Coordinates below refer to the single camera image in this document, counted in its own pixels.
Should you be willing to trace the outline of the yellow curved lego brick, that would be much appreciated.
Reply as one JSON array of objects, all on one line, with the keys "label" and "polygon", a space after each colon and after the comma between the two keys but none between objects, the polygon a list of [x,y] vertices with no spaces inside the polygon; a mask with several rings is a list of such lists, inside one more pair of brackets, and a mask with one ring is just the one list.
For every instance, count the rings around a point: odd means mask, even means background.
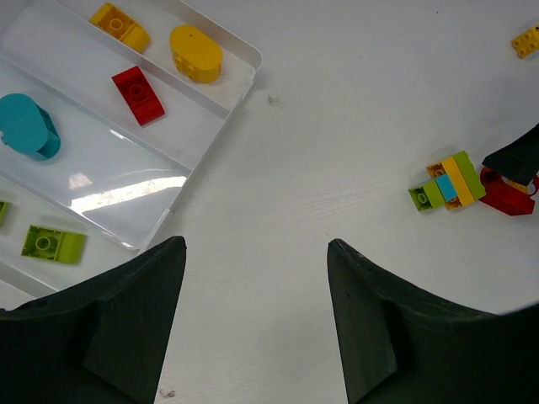
[{"label": "yellow curved lego brick", "polygon": [[195,26],[174,28],[169,44],[175,67],[190,80],[207,84],[221,75],[222,48]]}]

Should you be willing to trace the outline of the blue oval lego brick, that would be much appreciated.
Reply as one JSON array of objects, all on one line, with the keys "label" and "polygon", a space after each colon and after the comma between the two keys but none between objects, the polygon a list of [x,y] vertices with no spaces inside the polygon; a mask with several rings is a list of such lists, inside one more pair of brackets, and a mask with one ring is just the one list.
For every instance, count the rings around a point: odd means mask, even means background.
[{"label": "blue oval lego brick", "polygon": [[23,93],[1,97],[1,142],[38,161],[52,159],[61,149],[51,116]]}]

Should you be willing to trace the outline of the yellow square lego brick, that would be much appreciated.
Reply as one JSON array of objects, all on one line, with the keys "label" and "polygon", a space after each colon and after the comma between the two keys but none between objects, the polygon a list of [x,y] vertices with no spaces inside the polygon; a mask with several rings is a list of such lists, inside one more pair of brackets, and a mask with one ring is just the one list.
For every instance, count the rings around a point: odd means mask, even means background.
[{"label": "yellow square lego brick", "polygon": [[89,22],[138,53],[143,53],[150,44],[146,30],[112,3],[104,3]]}]

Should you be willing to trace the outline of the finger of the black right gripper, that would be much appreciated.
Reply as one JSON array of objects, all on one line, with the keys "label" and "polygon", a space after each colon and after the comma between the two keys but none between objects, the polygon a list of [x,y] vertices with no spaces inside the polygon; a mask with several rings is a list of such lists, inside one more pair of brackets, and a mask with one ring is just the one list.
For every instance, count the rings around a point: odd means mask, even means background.
[{"label": "finger of the black right gripper", "polygon": [[536,124],[508,146],[486,156],[482,164],[511,181],[527,185],[538,173],[538,162],[539,124]]}]

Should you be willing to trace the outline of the red flower lego brick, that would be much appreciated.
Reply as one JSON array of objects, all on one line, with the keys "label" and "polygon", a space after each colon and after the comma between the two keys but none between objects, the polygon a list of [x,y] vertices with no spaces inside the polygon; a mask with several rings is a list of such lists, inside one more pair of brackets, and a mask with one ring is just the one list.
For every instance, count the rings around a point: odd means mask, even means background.
[{"label": "red flower lego brick", "polygon": [[538,193],[537,176],[528,185],[522,185],[483,167],[479,177],[485,188],[481,202],[509,216],[533,213],[536,206],[533,196]]}]

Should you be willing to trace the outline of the green blue yellow lego stack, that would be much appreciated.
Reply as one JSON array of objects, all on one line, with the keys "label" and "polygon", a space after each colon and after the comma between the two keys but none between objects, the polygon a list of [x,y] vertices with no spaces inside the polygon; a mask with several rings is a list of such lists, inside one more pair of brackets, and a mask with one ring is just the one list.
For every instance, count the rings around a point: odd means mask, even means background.
[{"label": "green blue yellow lego stack", "polygon": [[459,210],[486,195],[478,172],[466,151],[426,167],[429,179],[408,189],[417,211]]}]

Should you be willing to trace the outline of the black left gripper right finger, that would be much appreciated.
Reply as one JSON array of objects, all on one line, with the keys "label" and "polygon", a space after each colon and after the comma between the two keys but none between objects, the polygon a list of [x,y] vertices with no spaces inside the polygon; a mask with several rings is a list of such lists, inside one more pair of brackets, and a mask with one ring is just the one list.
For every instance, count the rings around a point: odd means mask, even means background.
[{"label": "black left gripper right finger", "polygon": [[459,305],[340,239],[327,265],[348,402],[537,402],[537,305],[501,315]]}]

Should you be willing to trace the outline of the red curved lego brick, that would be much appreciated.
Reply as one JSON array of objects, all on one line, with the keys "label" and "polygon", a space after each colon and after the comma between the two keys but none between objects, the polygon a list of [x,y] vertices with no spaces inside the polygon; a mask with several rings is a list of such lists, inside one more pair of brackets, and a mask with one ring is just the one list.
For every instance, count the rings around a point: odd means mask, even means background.
[{"label": "red curved lego brick", "polygon": [[138,66],[112,77],[139,126],[152,123],[165,115],[165,110],[151,84]]}]

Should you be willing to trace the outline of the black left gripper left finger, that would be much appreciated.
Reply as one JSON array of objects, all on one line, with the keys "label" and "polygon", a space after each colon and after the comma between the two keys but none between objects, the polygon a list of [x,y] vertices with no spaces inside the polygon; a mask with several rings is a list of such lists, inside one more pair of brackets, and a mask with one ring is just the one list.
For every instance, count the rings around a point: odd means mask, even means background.
[{"label": "black left gripper left finger", "polygon": [[102,274],[1,311],[3,403],[152,403],[186,264],[170,237]]}]

